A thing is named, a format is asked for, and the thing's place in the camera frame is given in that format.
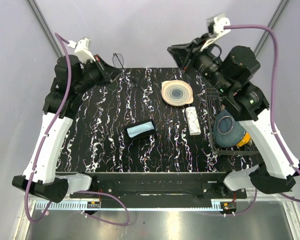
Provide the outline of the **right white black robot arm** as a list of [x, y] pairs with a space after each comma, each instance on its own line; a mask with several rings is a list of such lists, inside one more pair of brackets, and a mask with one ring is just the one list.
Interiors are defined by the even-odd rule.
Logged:
[[251, 136], [263, 163], [228, 173], [217, 185], [218, 195], [229, 198], [236, 190], [255, 188], [264, 194], [285, 196], [300, 177], [300, 160], [290, 151], [278, 130], [274, 99], [251, 82], [260, 63], [246, 46], [233, 47], [225, 59], [212, 54], [216, 41], [235, 26], [220, 14], [207, 20], [208, 32], [189, 43], [169, 46], [167, 51], [183, 73], [196, 70], [219, 93], [225, 109]]

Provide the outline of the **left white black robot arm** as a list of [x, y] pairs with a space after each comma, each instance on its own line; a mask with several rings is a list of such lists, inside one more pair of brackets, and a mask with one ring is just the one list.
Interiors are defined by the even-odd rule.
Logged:
[[78, 42], [70, 40], [67, 45], [74, 53], [57, 60], [34, 152], [23, 174], [12, 179], [15, 188], [54, 203], [75, 192], [87, 198], [98, 193], [97, 184], [87, 173], [56, 175], [63, 142], [83, 103], [84, 93], [95, 86], [107, 86], [121, 75], [119, 68], [91, 53], [90, 43], [87, 37]]

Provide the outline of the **white geometric glasses case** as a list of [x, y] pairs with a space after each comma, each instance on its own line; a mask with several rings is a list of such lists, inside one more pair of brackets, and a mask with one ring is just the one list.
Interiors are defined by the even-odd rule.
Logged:
[[187, 107], [185, 109], [188, 131], [191, 136], [198, 136], [201, 134], [201, 128], [197, 115], [196, 108], [194, 106]]

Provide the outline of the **black rectangular glasses case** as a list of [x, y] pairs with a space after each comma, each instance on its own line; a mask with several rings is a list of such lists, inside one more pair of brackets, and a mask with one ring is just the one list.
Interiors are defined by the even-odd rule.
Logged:
[[152, 119], [126, 125], [123, 130], [129, 141], [145, 138], [156, 133], [156, 126]]

